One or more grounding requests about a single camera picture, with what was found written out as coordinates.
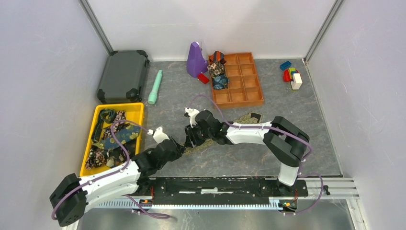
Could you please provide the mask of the olive green leaf-pattern tie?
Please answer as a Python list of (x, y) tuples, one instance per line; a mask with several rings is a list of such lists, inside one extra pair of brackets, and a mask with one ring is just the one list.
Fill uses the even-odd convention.
[[(240, 118), (234, 120), (234, 122), (237, 122), (240, 124), (253, 124), (253, 123), (257, 124), (257, 123), (260, 123), (261, 121), (262, 121), (262, 115), (255, 113), (255, 112), (250, 112), (250, 113), (245, 114), (245, 115), (241, 116)], [(208, 139), (205, 142), (203, 142), (201, 145), (195, 146), (193, 148), (186, 147), (186, 144), (184, 144), (184, 146), (186, 147), (184, 154), (190, 155), (196, 151), (203, 150), (213, 144), (216, 144), (216, 142), (211, 139)]]

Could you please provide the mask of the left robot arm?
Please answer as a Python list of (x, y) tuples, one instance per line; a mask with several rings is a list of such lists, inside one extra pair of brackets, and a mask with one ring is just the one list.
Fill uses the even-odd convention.
[(135, 155), (121, 166), (86, 177), (67, 175), (50, 195), (52, 220), (61, 227), (79, 220), (90, 209), (109, 199), (150, 190), (149, 176), (180, 158), (185, 147), (172, 137)]

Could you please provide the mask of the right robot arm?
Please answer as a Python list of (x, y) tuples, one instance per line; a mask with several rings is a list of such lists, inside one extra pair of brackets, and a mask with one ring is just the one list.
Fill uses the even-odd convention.
[(184, 115), (190, 119), (185, 127), (186, 147), (200, 146), (209, 139), (219, 145), (265, 145), (281, 163), (277, 191), (288, 196), (296, 189), (300, 163), (310, 148), (309, 136), (284, 117), (276, 116), (266, 123), (240, 124), (220, 122), (208, 110), (186, 108)]

